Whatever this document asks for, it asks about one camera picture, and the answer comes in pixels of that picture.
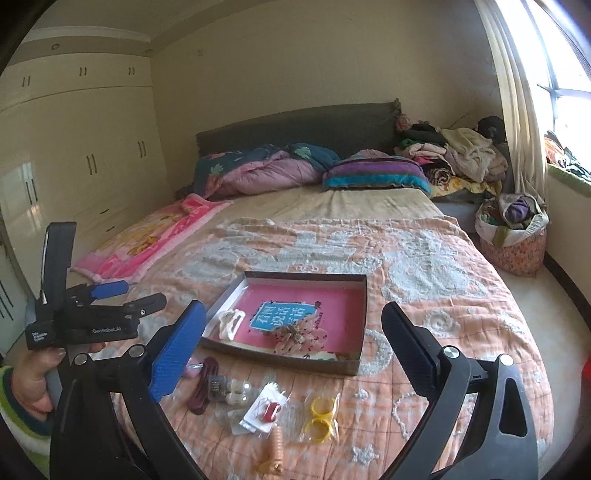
blue gripper pad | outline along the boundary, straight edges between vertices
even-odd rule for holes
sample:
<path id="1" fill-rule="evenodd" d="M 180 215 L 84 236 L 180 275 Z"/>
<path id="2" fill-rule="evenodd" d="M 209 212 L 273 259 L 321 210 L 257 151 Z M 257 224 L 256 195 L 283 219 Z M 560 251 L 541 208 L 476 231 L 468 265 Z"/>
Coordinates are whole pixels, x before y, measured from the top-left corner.
<path id="1" fill-rule="evenodd" d="M 95 300 L 108 299 L 110 297 L 116 297 L 117 295 L 123 295 L 129 290 L 129 285 L 125 280 L 114 281 L 111 283 L 103 283 L 97 285 L 92 289 L 92 296 Z"/>
<path id="2" fill-rule="evenodd" d="M 203 335 L 207 323 L 203 303 L 193 300 L 176 323 L 177 329 L 152 363 L 152 380 L 148 391 L 155 402 L 174 391 L 191 353 Z"/>

pillow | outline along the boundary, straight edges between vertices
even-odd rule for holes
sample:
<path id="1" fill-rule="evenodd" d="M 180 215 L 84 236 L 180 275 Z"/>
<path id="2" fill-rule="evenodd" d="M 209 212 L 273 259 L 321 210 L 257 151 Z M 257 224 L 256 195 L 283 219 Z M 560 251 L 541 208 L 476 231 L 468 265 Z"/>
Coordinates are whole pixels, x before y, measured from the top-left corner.
<path id="1" fill-rule="evenodd" d="M 431 194 L 429 182 L 413 160 L 376 151 L 362 150 L 324 174 L 325 189 L 379 189 L 407 187 Z"/>

wall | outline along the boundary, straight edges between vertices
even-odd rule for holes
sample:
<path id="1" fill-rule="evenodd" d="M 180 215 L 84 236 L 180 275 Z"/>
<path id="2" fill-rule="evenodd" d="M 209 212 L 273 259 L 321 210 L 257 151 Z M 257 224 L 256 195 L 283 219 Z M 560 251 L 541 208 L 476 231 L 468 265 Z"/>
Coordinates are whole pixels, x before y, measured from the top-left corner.
<path id="1" fill-rule="evenodd" d="M 443 127 L 502 115 L 472 0 L 277 0 L 156 52 L 152 79 L 173 189 L 192 181 L 197 132 L 261 115 L 396 97 Z"/>
<path id="2" fill-rule="evenodd" d="M 546 251 L 568 274 L 591 303 L 591 198 L 548 175 L 548 243 Z"/>

white wardrobe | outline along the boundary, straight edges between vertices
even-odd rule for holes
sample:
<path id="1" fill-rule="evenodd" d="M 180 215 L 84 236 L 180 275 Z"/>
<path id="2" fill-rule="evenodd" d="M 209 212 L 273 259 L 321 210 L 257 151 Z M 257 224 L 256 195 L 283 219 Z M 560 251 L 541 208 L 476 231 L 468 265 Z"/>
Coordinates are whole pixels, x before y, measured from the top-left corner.
<path id="1" fill-rule="evenodd" d="M 50 222 L 77 222 L 76 262 L 172 200 L 148 58 L 64 54 L 0 76 L 0 209 L 35 294 Z"/>

cardboard box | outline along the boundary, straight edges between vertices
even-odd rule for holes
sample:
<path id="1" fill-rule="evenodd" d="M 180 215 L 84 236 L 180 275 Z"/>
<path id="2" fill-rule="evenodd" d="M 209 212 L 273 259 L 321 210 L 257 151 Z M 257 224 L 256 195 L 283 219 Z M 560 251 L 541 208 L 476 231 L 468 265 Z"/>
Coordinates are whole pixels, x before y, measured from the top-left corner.
<path id="1" fill-rule="evenodd" d="M 327 332 L 323 352 L 311 354 L 311 358 L 273 353 L 277 341 L 264 329 L 290 323 L 294 315 L 309 313 L 311 308 L 317 309 L 319 327 Z M 215 328 L 209 337 L 202 337 L 199 345 L 274 367 L 340 375 L 356 375 L 359 371 L 367 315 L 365 275 L 247 271 L 211 306 L 207 321 L 229 309 L 246 312 L 235 340 L 220 340 Z"/>

